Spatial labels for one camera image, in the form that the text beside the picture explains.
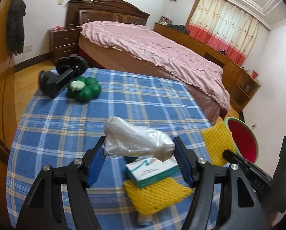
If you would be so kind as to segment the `yellow foam net sleeve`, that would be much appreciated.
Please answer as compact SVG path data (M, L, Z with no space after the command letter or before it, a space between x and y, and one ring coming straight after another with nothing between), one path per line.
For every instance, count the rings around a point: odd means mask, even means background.
M223 158L223 152L225 150L236 154L231 131L226 127L223 121L202 131L201 134L212 165L224 166L228 163L228 161Z

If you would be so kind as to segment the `white green medicine box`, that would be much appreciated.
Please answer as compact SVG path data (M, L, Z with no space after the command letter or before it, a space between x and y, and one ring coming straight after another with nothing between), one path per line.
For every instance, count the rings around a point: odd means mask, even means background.
M166 161L148 157L128 163L125 168L127 175L137 188L144 188L179 172L174 156Z

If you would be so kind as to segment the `clear plastic bag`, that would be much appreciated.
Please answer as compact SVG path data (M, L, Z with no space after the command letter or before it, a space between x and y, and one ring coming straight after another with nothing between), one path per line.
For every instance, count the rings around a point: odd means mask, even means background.
M152 156L166 161L175 152L175 143L166 133L156 129L136 126L128 121L112 116L104 124L104 153L117 157Z

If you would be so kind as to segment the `red bin with green rim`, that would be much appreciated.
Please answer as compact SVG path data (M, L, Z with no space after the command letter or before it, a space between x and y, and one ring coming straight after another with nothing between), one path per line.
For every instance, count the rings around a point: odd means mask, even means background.
M232 134L236 152L247 161L256 163L259 145L252 130L243 121L234 117L227 117L224 123Z

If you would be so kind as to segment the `wooden wardrobe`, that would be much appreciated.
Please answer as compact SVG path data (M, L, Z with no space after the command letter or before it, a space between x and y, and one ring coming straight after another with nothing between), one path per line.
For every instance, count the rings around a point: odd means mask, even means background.
M0 160L7 162L17 129L14 105L15 63L7 51L7 15L11 0L0 1Z

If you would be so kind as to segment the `light blue plastic tube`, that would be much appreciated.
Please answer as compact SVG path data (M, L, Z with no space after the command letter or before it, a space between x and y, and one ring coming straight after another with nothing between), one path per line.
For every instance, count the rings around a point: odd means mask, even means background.
M152 215L143 215L143 214L138 214L137 215L137 223L140 226L150 226L153 221L153 216Z

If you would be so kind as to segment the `long wooden cabinet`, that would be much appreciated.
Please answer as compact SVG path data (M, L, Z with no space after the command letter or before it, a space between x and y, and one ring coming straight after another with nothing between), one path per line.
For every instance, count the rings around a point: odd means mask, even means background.
M155 23L153 30L158 34L183 45L205 59L223 68L222 81L229 92L231 105L236 112L244 110L261 85L243 67L240 67L219 51L194 39L186 33Z

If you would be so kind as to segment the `red box on shelf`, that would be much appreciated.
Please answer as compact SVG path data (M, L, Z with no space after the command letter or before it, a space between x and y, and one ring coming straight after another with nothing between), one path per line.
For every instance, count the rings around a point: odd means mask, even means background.
M256 79L258 77L258 73L256 71L252 71L251 77Z

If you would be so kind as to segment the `green clover-shaped toy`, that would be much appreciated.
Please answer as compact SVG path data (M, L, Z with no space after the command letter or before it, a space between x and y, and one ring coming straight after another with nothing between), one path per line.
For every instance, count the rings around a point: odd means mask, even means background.
M78 76L68 85L67 95L77 102L87 103L99 97L101 90L101 85L96 78Z

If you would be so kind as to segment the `floral red-bottom curtain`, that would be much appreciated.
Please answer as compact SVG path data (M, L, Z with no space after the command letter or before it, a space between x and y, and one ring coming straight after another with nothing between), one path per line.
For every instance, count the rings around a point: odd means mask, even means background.
M239 66L258 35L260 22L226 0L200 0L187 30L189 35L225 55Z

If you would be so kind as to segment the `dark wooden nightstand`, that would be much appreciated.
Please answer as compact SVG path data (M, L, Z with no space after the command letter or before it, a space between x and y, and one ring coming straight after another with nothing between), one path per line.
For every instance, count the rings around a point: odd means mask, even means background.
M48 30L49 53L53 64L62 58L68 57L79 50L79 35L82 28L65 27L59 30Z

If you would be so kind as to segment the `dark clothes pile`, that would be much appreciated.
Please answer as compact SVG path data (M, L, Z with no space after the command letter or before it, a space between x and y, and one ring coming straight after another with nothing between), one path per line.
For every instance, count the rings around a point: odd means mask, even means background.
M189 34L189 31L186 29L186 27L182 24L180 25L174 25L174 24L168 24L167 25L168 28L171 28L173 30L176 30L176 31L179 31L179 32L182 32L182 33L185 33L185 34Z

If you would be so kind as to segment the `pink bedspread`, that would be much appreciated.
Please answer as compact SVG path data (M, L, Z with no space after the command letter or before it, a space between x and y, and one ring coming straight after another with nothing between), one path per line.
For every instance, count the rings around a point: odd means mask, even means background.
M81 25L81 34L102 48L124 52L135 59L161 67L174 77L230 110L230 96L222 82L223 69L143 25L93 21Z

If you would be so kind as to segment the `black jacket hanging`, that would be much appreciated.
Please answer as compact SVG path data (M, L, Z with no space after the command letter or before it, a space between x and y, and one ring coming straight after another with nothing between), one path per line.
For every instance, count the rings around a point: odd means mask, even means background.
M12 0L7 14L6 43L9 55L17 56L24 49L24 24L26 5L23 0Z

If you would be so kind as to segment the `dark wooden headboard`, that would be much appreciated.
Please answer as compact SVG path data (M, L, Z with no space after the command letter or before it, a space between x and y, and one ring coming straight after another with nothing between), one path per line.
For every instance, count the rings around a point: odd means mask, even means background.
M123 0L69 0L65 25L92 21L117 21L146 25L150 14Z

